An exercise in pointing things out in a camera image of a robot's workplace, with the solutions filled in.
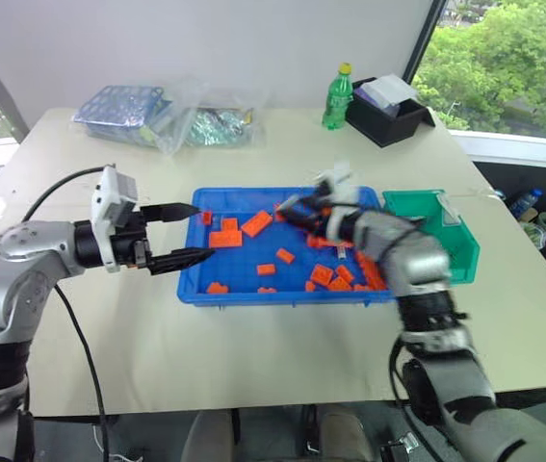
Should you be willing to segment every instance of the black container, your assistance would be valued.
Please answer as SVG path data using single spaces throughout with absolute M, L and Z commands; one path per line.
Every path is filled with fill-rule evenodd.
M 367 138 L 375 141 L 380 147 L 411 137 L 420 122 L 431 127 L 435 126 L 429 110 L 413 99 L 408 99 L 399 105 L 399 113 L 391 117 L 380 108 L 365 100 L 356 90 L 365 82 L 376 78 L 354 82 L 353 100 L 346 112 L 346 121 Z

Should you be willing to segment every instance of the black cable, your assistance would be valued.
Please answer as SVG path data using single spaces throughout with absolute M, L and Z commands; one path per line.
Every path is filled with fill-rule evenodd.
M 31 219 L 31 217 L 33 216 L 35 211 L 39 208 L 39 206 L 43 203 L 43 201 L 47 199 L 50 194 L 52 194 L 54 191 L 56 191 L 65 183 L 68 183 L 71 180 L 75 178 L 79 178 L 84 175 L 101 172 L 103 171 L 104 168 L 105 167 L 86 168 L 84 170 L 71 173 L 70 175 L 66 176 L 62 180 L 59 180 L 50 188 L 48 188 L 45 192 L 43 192 L 43 194 L 38 198 L 38 200 L 35 201 L 35 203 L 29 208 L 29 210 L 25 214 L 24 218 L 22 219 L 22 222 L 28 221 L 29 219 Z M 97 398 L 97 408 L 99 409 L 99 426 L 101 427 L 101 445 L 103 447 L 103 462 L 109 462 L 110 461 L 110 443 L 108 439 L 108 422 L 106 420 L 106 411 L 103 405 L 103 396 L 101 395 L 101 386 L 99 385 L 99 377 L 97 376 L 97 370 L 95 369 L 95 364 L 92 361 L 91 349 L 89 348 L 87 339 L 85 338 L 84 333 L 82 332 L 82 329 L 80 328 L 80 324 L 78 323 L 78 320 L 76 319 L 76 315 L 73 312 L 73 309 L 71 308 L 71 304 L 69 303 L 69 300 L 65 296 L 65 293 L 61 290 L 58 284 L 54 286 L 54 290 L 59 295 L 59 298 L 63 301 L 63 304 L 65 305 L 65 308 L 67 312 L 69 313 L 69 317 L 71 318 L 71 322 L 73 323 L 73 327 L 76 329 L 78 338 L 80 339 L 80 342 L 82 343 L 82 348 L 84 349 L 85 355 L 87 356 L 87 362 L 89 363 L 89 369 L 91 370 L 92 384 L 94 386 L 95 395 Z M 30 387 L 27 385 L 27 389 L 24 395 L 24 405 L 23 405 L 25 411 L 29 410 L 30 402 L 31 402 L 31 391 L 30 391 Z
M 425 447 L 429 455 L 436 461 L 436 462 L 444 462 L 444 459 L 442 459 L 437 451 L 433 448 L 433 446 L 430 445 L 429 441 L 423 434 L 423 432 L 418 428 L 416 423 L 411 419 L 409 416 L 409 413 L 405 409 L 405 406 L 401 402 L 401 398 L 399 397 L 399 392 L 397 391 L 397 384 L 395 383 L 395 375 L 399 379 L 399 381 L 403 384 L 401 381 L 401 377 L 399 376 L 399 372 L 397 371 L 397 358 L 399 357 L 399 353 L 401 353 L 401 350 L 403 348 L 403 341 L 401 340 L 401 337 L 397 338 L 397 341 L 393 345 L 392 349 L 390 350 L 390 356 L 388 357 L 388 376 L 390 378 L 390 386 L 392 388 L 392 393 L 395 396 L 395 402 L 397 403 L 397 407 L 401 410 L 403 413 L 403 418 L 405 419 L 405 423 L 411 431 L 416 435 L 416 438 L 420 440 L 421 444 Z
M 63 290 L 59 287 L 59 284 L 56 284 L 54 286 L 54 290 L 57 291 L 57 294 L 59 295 L 59 297 L 65 304 L 65 308 L 67 309 L 67 312 L 69 313 L 71 322 L 73 322 L 73 327 L 76 329 L 76 333 L 78 334 L 78 338 L 80 339 L 80 342 L 82 343 L 82 348 L 84 349 L 84 353 L 87 356 L 87 363 L 89 363 L 89 369 L 91 370 L 92 384 L 95 388 L 95 395 L 97 397 L 97 406 L 99 407 L 99 426 L 101 427 L 101 444 L 103 446 L 103 461 L 109 462 L 110 450 L 109 450 L 109 444 L 108 444 L 108 422 L 106 420 L 106 410 L 103 406 L 103 397 L 101 396 L 101 386 L 99 385 L 99 377 L 97 376 L 97 370 L 95 369 L 95 364 L 92 361 L 91 349 L 89 348 L 89 343 L 87 342 L 87 339 L 85 338 L 84 333 L 82 332 L 82 329 L 80 328 L 80 324 L 78 323 L 78 320 L 76 319 L 76 315 L 73 312 L 73 309 L 71 308 L 71 304 L 69 303 L 69 300 L 67 300 L 67 297 L 63 293 Z
M 87 168 L 85 170 L 80 170 L 80 171 L 76 171 L 74 173 L 71 173 L 70 175 L 66 176 L 65 178 L 63 178 L 62 180 L 60 181 L 57 181 L 54 185 L 52 185 L 50 188 L 48 188 L 47 190 L 45 190 L 45 192 L 39 197 L 38 200 L 35 201 L 35 203 L 29 208 L 29 211 L 26 213 L 26 215 L 24 216 L 24 218 L 22 219 L 22 221 L 28 221 L 29 219 L 31 219 L 31 217 L 33 216 L 33 214 L 35 213 L 35 211 L 39 208 L 39 206 L 41 205 L 41 203 L 48 198 L 48 196 L 53 193 L 54 191 L 56 191 L 58 188 L 60 188 L 62 185 L 64 185 L 65 183 L 68 183 L 70 182 L 71 180 L 75 179 L 75 178 L 78 178 L 80 176 L 84 176 L 84 175 L 89 175 L 91 173 L 98 173 L 100 171 L 103 171 L 103 169 L 105 168 L 104 167 L 94 167 L 94 168 Z

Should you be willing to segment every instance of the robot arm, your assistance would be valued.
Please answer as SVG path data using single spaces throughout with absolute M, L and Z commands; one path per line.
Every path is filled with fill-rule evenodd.
M 135 182 L 106 167 L 92 198 L 92 220 L 26 221 L 0 235 L 0 456 L 17 460 L 17 428 L 28 382 L 29 347 L 43 307 L 60 280 L 105 266 L 147 268 L 151 274 L 182 270 L 213 251 L 183 248 L 153 256 L 146 237 L 151 221 L 175 221 L 199 212 L 188 204 L 141 207 Z
M 446 251 L 416 222 L 356 205 L 349 177 L 339 168 L 325 172 L 314 195 L 292 197 L 278 212 L 317 236 L 353 243 L 379 263 L 403 323 L 393 357 L 401 347 L 413 355 L 402 379 L 414 414 L 445 433 L 468 461 L 545 461 L 546 425 L 496 405 L 460 322 L 465 316 L 455 310 Z

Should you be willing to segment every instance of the bottle cap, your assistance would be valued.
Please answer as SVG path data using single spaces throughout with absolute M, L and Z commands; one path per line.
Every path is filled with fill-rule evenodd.
M 350 63 L 341 63 L 339 66 L 339 73 L 350 75 L 351 74 L 351 64 Z

